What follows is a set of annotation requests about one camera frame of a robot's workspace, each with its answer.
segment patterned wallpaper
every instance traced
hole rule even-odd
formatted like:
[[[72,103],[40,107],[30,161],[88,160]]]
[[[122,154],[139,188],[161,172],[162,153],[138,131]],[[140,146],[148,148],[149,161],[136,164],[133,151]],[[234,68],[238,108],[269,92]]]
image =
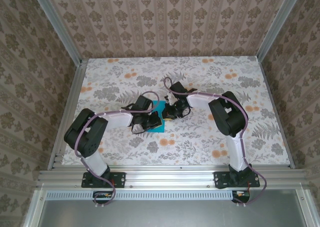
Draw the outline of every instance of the patterned wallpaper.
[[[0,226],[17,227],[47,168],[74,64],[37,0],[0,0]]]
[[[83,58],[253,56],[283,0],[51,0]]]
[[[320,211],[320,0],[298,0],[262,62],[297,168]]]

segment purple cable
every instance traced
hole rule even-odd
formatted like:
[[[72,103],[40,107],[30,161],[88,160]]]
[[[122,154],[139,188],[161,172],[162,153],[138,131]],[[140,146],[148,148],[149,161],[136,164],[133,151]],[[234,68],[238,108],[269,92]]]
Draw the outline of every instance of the purple cable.
[[[157,103],[155,104],[155,106],[153,106],[151,109],[147,109],[147,110],[115,110],[115,111],[108,111],[108,112],[102,112],[102,113],[96,113],[94,116],[92,116],[87,123],[85,123],[85,125],[83,126],[82,130],[80,131],[76,141],[75,141],[75,144],[74,144],[74,154],[75,156],[81,158],[81,162],[83,163],[83,165],[85,166],[85,168],[96,178],[104,181],[104,182],[107,182],[111,187],[112,187],[112,196],[110,198],[110,200],[106,203],[106,204],[98,204],[97,203],[97,196],[99,195],[102,195],[103,193],[102,192],[99,192],[99,193],[96,193],[96,195],[94,196],[94,199],[93,199],[93,202],[95,203],[95,205],[100,205],[100,206],[105,206],[105,205],[108,205],[110,204],[110,202],[116,197],[116,188],[115,186],[109,181],[107,180],[106,178],[103,178],[97,174],[95,174],[91,169],[90,167],[86,164],[86,162],[84,161],[83,157],[81,154],[78,153],[78,145],[79,145],[79,141],[82,137],[82,135],[84,134],[86,128],[90,125],[90,123],[96,119],[97,117],[99,116],[106,116],[106,115],[110,115],[110,114],[116,114],[116,113],[149,113],[153,110],[155,110],[159,103],[160,103],[160,97],[159,95],[156,93],[156,92],[153,92],[153,91],[146,91],[144,93],[142,93],[141,95],[143,96],[144,94],[147,94],[147,93],[152,93],[152,94],[155,94],[156,98],[157,98]]]
[[[247,159],[246,159],[245,144],[244,144],[244,141],[243,141],[243,139],[242,139],[242,137],[243,137],[243,135],[244,135],[244,133],[245,133],[245,131],[246,131],[246,129],[247,129],[247,126],[248,126],[248,117],[247,117],[247,114],[246,114],[245,110],[242,108],[241,105],[237,104],[237,103],[236,103],[235,101],[233,101],[232,99],[230,99],[230,98],[228,98],[228,97],[225,97],[225,96],[222,96],[222,95],[219,95],[219,94],[212,94],[212,93],[205,93],[205,92],[179,93],[179,92],[172,91],[172,90],[166,85],[166,80],[169,80],[170,83],[171,83],[171,85],[173,84],[173,82],[172,82],[171,78],[168,77],[168,76],[163,79],[164,87],[165,87],[168,91],[170,91],[171,93],[173,93],[173,94],[176,94],[176,95],[185,95],[185,96],[191,96],[191,95],[201,94],[201,95],[205,95],[205,96],[222,98],[222,99],[227,100],[227,101],[229,101],[230,103],[234,104],[234,105],[241,111],[241,113],[243,114],[244,120],[245,120],[244,128],[243,128],[243,130],[242,130],[241,133],[240,133],[240,143],[241,143],[241,150],[242,150],[243,161],[244,161],[244,163],[248,166],[248,168],[249,168],[250,170],[252,170],[254,173],[256,173],[258,176],[260,176],[260,177],[263,179],[263,181],[264,181],[264,186],[263,186],[261,192],[258,194],[258,196],[255,197],[254,199],[250,200],[250,201],[247,202],[247,203],[243,203],[241,200],[239,200],[239,199],[237,199],[237,198],[233,198],[233,199],[236,200],[236,201],[238,201],[240,204],[242,204],[242,205],[244,205],[244,206],[255,202],[255,201],[262,195],[262,193],[265,191],[265,189],[267,188],[267,180],[266,180],[266,178],[265,178],[262,174],[260,174],[260,173],[259,173],[258,171],[256,171],[254,168],[252,168],[252,167],[249,165],[249,163],[248,163],[248,161],[247,161]]]

